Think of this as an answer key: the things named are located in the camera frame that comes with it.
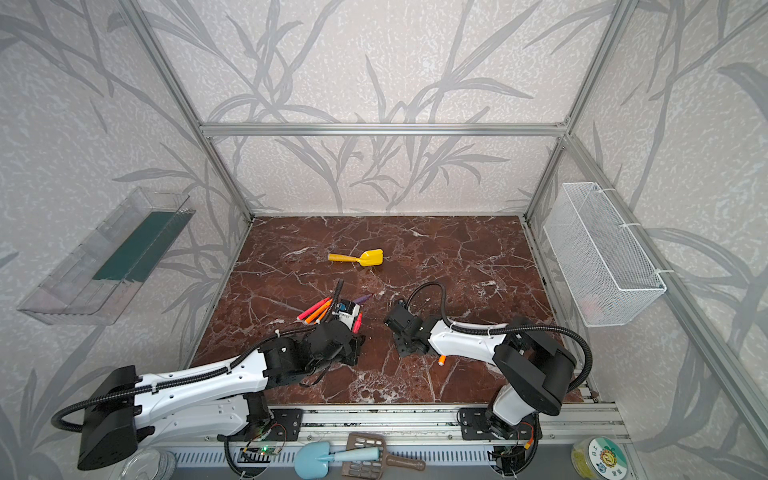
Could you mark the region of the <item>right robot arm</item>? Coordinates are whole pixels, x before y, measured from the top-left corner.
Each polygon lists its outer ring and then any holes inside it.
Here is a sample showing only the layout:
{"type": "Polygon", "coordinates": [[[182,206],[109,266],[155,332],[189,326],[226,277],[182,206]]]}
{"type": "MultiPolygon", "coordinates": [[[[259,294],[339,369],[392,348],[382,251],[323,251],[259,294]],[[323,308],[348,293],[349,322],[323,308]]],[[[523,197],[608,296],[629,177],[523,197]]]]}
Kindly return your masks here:
{"type": "Polygon", "coordinates": [[[486,327],[441,318],[423,320],[400,301],[385,325],[402,356],[434,354],[465,357],[498,369],[507,381],[484,412],[480,429],[508,439],[539,414],[557,416],[565,396],[581,385],[594,362],[588,342],[560,326],[539,325],[518,317],[509,324],[486,327]]]}

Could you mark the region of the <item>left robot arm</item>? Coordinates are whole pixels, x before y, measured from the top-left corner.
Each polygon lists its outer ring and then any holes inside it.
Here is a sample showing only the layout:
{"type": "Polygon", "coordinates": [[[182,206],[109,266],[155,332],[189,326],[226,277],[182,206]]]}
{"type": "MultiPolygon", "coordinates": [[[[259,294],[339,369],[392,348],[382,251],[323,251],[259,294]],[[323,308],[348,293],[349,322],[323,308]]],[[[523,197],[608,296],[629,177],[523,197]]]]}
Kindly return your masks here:
{"type": "Polygon", "coordinates": [[[77,433],[77,467],[91,471],[128,459],[174,436],[253,435],[269,423],[265,391],[323,376],[336,363],[354,366],[364,335],[333,319],[273,334],[239,355],[187,370],[113,370],[87,399],[55,412],[51,425],[77,433]]]}

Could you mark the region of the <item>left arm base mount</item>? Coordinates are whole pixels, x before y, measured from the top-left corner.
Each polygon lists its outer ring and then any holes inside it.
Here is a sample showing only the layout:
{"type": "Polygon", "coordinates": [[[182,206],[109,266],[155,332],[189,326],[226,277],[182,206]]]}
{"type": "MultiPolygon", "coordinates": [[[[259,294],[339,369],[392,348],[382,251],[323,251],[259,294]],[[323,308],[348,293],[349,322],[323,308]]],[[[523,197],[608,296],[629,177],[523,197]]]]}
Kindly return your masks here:
{"type": "Polygon", "coordinates": [[[234,427],[226,427],[217,439],[223,441],[297,441],[304,410],[300,408],[270,409],[263,392],[227,398],[232,404],[234,427]]]}

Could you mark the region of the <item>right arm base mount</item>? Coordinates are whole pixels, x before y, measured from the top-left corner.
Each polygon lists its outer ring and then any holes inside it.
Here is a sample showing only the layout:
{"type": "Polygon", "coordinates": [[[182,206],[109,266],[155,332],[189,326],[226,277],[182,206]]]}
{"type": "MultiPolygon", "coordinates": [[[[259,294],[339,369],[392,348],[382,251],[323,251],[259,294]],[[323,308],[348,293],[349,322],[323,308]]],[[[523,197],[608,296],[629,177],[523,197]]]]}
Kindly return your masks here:
{"type": "Polygon", "coordinates": [[[517,424],[503,421],[488,408],[464,407],[458,410],[456,420],[463,440],[538,441],[538,415],[529,414],[517,424]]]}

